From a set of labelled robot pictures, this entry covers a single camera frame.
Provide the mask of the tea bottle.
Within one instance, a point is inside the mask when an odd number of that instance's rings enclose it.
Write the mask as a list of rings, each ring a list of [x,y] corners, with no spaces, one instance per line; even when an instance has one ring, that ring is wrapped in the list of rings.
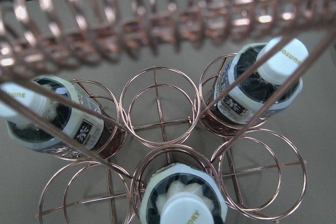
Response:
[[[57,76],[39,76],[33,79],[33,82],[89,110],[106,114],[102,107],[76,83]],[[58,103],[13,82],[1,84],[1,89],[86,149],[97,152],[102,158],[111,157],[123,144],[121,130],[96,116]],[[9,138],[26,148],[65,159],[85,157],[4,103],[1,103],[1,119],[5,121]]]
[[[214,88],[214,99],[233,84],[257,60],[280,42],[276,37],[268,43],[247,44],[225,67]],[[221,121],[246,124],[279,87],[298,69],[308,57],[308,50],[297,38],[283,46],[247,79],[217,101],[211,112]]]

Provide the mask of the tea bottle far left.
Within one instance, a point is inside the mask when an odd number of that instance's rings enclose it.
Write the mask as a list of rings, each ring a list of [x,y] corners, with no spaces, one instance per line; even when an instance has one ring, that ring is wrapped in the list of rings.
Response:
[[[214,88],[214,99],[233,84],[257,60],[280,42],[276,37],[268,43],[247,44],[225,67]],[[283,46],[247,79],[217,101],[211,112],[221,121],[246,124],[279,87],[298,69],[308,57],[308,50],[297,38]]]

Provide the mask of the tea bottle robot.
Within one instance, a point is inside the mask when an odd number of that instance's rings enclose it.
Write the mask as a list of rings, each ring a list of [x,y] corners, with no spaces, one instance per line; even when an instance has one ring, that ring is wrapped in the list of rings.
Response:
[[[174,163],[150,177],[139,217],[142,223],[225,223],[227,211],[210,174]]]

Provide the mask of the tea bottle far right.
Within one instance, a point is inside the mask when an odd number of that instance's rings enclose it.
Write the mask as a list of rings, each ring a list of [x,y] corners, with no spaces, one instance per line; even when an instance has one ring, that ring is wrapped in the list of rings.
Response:
[[[102,107],[76,83],[57,76],[39,76],[33,79],[33,82],[89,110],[106,114]],[[13,82],[1,84],[1,89],[86,149],[97,152],[102,158],[111,157],[123,144],[121,130],[96,116],[58,103]],[[5,121],[9,138],[26,148],[65,159],[85,157],[4,103],[1,103],[1,119]]]

